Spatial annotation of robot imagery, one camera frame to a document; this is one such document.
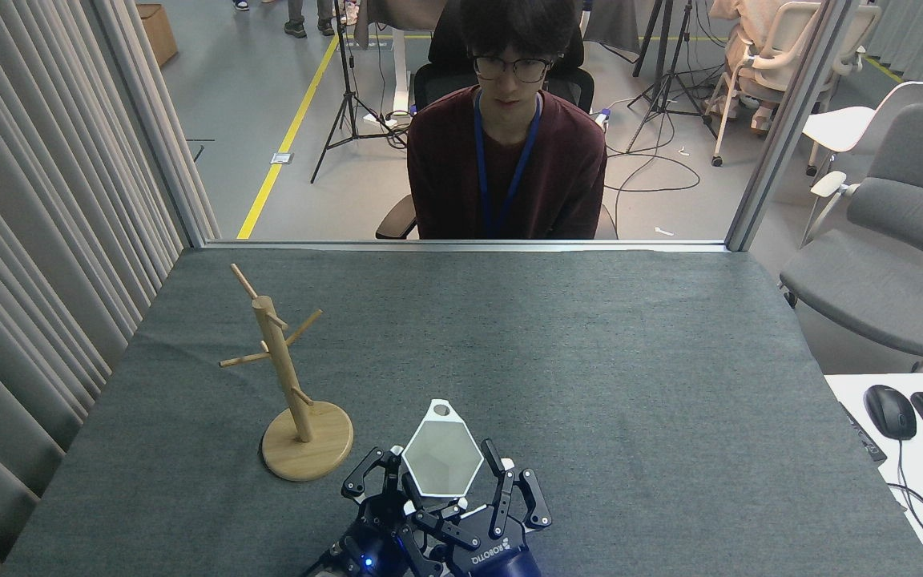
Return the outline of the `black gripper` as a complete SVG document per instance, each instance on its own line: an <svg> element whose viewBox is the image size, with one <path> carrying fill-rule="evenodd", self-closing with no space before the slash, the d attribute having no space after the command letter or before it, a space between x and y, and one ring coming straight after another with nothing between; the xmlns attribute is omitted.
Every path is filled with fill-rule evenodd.
<svg viewBox="0 0 923 577"><path fill-rule="evenodd" d="M433 576L433 561L418 549L410 532L422 497L405 464L404 448L373 448L352 468L341 496L358 503L355 521L324 552L325 576ZM385 495L366 497L365 478L385 468Z"/></svg>
<svg viewBox="0 0 923 577"><path fill-rule="evenodd" d="M412 474L401 478L407 498L403 505L405 519L429 536L457 545L449 557L453 576L542 576L526 543L526 532L545 530L552 523L538 476L534 469L519 471L514 464L506 464L491 438L483 439L481 453L497 479L487 536L480 539L459 526L462 514L469 508L466 497L422 497ZM515 488L525 503L522 523L508 523Z"/></svg>

